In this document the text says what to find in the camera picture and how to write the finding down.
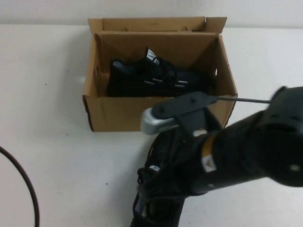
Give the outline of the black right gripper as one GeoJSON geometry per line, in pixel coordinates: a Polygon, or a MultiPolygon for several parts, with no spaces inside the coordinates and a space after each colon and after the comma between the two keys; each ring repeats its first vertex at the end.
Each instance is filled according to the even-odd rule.
{"type": "Polygon", "coordinates": [[[196,138],[179,163],[180,186],[186,193],[207,193],[214,188],[212,138],[196,138]]]}

